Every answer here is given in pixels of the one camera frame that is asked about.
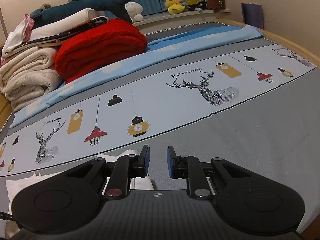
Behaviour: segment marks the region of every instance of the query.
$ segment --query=white cloth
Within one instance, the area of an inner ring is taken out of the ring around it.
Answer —
[[[105,158],[106,162],[115,162],[120,156],[128,155],[128,154],[137,154],[137,152],[134,150],[127,150],[118,156],[109,156],[109,155],[104,155],[104,154],[98,154],[97,157]],[[39,172],[35,172],[30,178],[18,179],[18,180],[6,179],[5,184],[7,186],[8,197],[9,197],[9,212],[8,213],[12,214],[12,211],[11,211],[12,200],[21,190],[23,190],[24,188],[29,187],[33,184],[36,184],[42,180],[45,180],[45,179],[50,178],[54,175],[57,175],[57,174],[59,174],[59,172],[42,176]],[[152,186],[152,183],[151,183],[149,176],[147,176],[145,178],[131,179],[130,188],[131,189],[153,190],[153,186]]]
[[[35,28],[30,32],[28,41],[34,41],[37,39],[50,37],[57,35],[82,24],[90,22],[92,19],[98,16],[102,16],[103,12],[97,12],[91,8],[83,9],[71,16],[68,16],[60,21],[50,23],[48,25]],[[28,20],[24,19],[16,27],[16,29],[8,35],[8,38],[2,49],[2,58],[11,56],[10,52],[18,45],[22,44],[25,37],[25,31],[28,26]]]
[[[11,101],[13,111],[18,111],[55,90],[61,82],[62,77],[55,69],[28,69],[9,80],[5,97]]]
[[[43,70],[54,64],[57,47],[32,47],[18,53],[0,67],[0,91],[7,92],[7,83],[16,75],[26,70]]]

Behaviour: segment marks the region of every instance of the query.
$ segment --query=dark teal plush toy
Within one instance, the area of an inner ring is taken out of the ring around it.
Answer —
[[[125,4],[131,0],[72,0],[69,3],[47,9],[37,9],[30,14],[35,20],[32,29],[60,21],[83,9],[91,8],[96,11],[110,11],[116,17],[131,23]]]

